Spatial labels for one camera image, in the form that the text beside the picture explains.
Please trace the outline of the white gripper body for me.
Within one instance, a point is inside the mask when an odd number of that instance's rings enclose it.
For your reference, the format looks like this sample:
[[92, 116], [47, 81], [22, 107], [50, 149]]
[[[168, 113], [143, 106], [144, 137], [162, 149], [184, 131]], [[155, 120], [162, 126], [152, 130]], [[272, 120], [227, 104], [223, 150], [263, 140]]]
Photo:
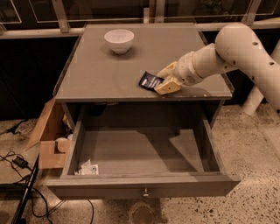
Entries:
[[194, 69], [193, 55], [194, 51], [183, 55], [174, 67], [175, 77], [187, 86], [193, 86], [203, 81]]

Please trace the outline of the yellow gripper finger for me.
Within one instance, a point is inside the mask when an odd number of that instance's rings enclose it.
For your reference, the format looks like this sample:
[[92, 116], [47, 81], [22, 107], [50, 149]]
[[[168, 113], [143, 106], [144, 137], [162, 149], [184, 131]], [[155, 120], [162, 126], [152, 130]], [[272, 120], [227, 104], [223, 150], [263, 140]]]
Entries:
[[173, 61], [171, 64], [166, 66], [164, 69], [162, 69], [160, 72], [157, 73], [157, 77], [166, 79], [168, 76], [174, 74], [174, 68], [177, 65], [176, 61]]
[[155, 91], [160, 95], [178, 92], [182, 83], [174, 76], [168, 76], [161, 84], [155, 87]]

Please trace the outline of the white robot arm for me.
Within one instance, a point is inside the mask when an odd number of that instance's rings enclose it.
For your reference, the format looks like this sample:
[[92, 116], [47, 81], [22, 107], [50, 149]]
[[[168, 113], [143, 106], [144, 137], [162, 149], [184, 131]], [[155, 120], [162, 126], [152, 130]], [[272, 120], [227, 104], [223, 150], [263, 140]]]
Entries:
[[155, 87], [160, 95], [193, 86], [205, 78], [241, 70], [255, 84], [270, 106], [280, 110], [280, 65], [272, 59], [253, 30], [241, 23], [224, 26], [212, 44], [191, 51], [161, 70], [164, 81]]

